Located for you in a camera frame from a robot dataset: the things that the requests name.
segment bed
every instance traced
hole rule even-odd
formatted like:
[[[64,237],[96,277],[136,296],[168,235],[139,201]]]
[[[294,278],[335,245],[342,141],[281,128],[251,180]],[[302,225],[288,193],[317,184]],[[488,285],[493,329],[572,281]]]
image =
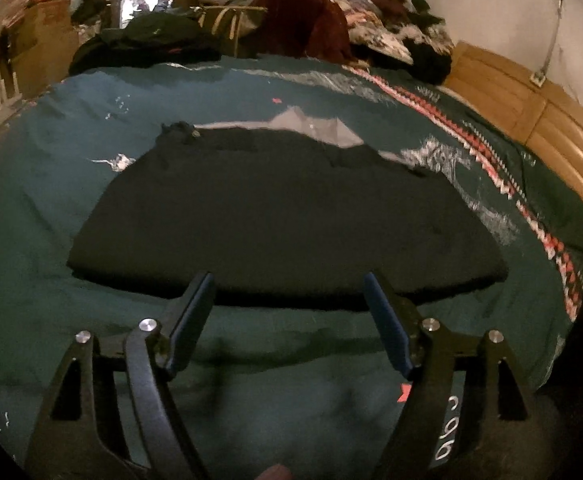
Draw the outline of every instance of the bed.
[[[66,267],[108,184],[152,147],[161,124],[266,123],[289,111],[301,123],[344,125],[388,158],[454,183],[499,242],[510,276],[419,309],[459,332],[497,326],[529,385],[552,385],[583,312],[583,198],[532,145],[402,72],[276,56],[106,68],[54,86],[0,134],[0,442],[18,463],[73,335],[126,332],[166,305]],[[580,380],[583,362],[563,373]],[[171,390],[213,478],[251,480],[285,463],[297,478],[354,480],[377,461],[404,385],[367,312],[216,306]],[[462,396],[462,376],[452,394]]]

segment patterned border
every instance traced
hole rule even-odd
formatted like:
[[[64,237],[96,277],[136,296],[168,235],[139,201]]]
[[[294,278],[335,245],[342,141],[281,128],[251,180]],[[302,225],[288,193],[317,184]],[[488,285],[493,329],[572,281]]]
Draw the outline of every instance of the patterned border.
[[[578,311],[582,306],[583,284],[578,278],[574,269],[574,264],[568,252],[565,251],[565,245],[556,237],[552,236],[539,222],[537,216],[531,211],[527,202],[527,197],[522,192],[520,186],[511,176],[505,164],[498,155],[495,154],[492,147],[484,137],[475,129],[472,133],[464,130],[458,124],[447,118],[445,114],[436,106],[432,105],[424,98],[415,95],[400,86],[391,86],[385,79],[365,72],[364,70],[349,66],[345,70],[352,72],[365,80],[374,83],[382,91],[393,97],[399,103],[413,108],[418,113],[427,117],[433,124],[442,128],[454,139],[458,140],[469,154],[475,157],[481,167],[489,175],[496,188],[500,193],[507,195],[509,200],[516,200],[516,207],[531,230],[536,234],[538,240],[543,244],[547,258],[552,260],[563,282],[563,294],[565,298],[565,309],[571,321],[575,321]]]

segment maroon cloth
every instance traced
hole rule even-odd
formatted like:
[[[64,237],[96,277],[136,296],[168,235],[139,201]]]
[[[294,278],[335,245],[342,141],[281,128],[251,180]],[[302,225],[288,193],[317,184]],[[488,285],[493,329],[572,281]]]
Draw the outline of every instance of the maroon cloth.
[[[330,0],[255,0],[252,5],[267,7],[262,25],[245,38],[256,52],[339,64],[354,60],[347,19]]]
[[[385,25],[409,23],[405,0],[371,0],[371,2],[382,12],[382,22]]]

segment silver screw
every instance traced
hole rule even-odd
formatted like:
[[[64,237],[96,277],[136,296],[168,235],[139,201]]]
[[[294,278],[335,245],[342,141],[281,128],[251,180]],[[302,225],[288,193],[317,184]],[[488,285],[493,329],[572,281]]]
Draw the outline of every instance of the silver screw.
[[[441,322],[433,317],[428,317],[427,319],[423,320],[423,328],[427,330],[427,332],[436,332],[441,327]]]
[[[143,332],[151,332],[158,326],[158,321],[148,317],[147,319],[143,319],[139,324],[138,328],[140,328]]]
[[[492,343],[502,343],[505,340],[505,336],[502,332],[500,332],[500,330],[490,330],[489,340]]]
[[[76,334],[76,342],[84,345],[91,339],[91,332],[89,330],[81,330]]]

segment green bedsheet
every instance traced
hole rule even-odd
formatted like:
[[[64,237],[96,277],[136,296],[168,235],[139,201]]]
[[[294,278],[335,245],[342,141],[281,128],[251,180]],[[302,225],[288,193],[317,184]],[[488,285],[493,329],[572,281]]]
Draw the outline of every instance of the green bedsheet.
[[[404,75],[392,76],[416,91]],[[469,117],[465,107],[430,91],[428,98],[449,117]],[[427,146],[430,155],[434,146],[443,157],[441,170],[449,168],[445,156],[456,157],[455,178],[482,204],[485,218],[494,219],[510,276],[486,290],[425,304],[422,313],[459,332],[481,335],[498,327],[529,384],[537,388],[546,380],[572,326],[561,276],[515,205],[427,117],[358,76],[310,60],[110,69],[54,87],[0,136],[0,442],[19,463],[73,334],[126,332],[165,305],[82,282],[65,266],[73,236],[115,176],[94,160],[139,157],[162,123],[266,121],[290,106],[308,116],[338,117],[376,149],[403,160],[422,158]],[[477,127],[497,142],[493,128]],[[511,144],[501,149],[516,156]],[[557,193],[572,198],[565,186]],[[582,209],[567,213],[570,222],[583,222]],[[583,240],[578,244],[583,248]],[[583,277],[583,251],[578,255]],[[216,306],[172,392],[213,478],[253,479],[282,462],[297,478],[359,480],[369,475],[399,417],[403,382],[368,313]],[[121,390],[124,424],[131,428],[123,383]]]

